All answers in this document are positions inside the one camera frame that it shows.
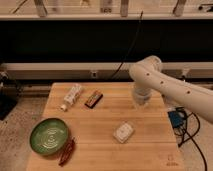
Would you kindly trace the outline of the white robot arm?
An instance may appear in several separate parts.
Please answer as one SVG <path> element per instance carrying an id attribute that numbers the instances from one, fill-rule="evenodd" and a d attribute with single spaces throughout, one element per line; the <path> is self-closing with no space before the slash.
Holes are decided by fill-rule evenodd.
<path id="1" fill-rule="evenodd" d="M 135 102 L 144 105 L 154 89 L 213 124 L 213 90 L 172 78 L 161 70 L 162 62 L 157 56 L 146 57 L 129 68 Z"/>

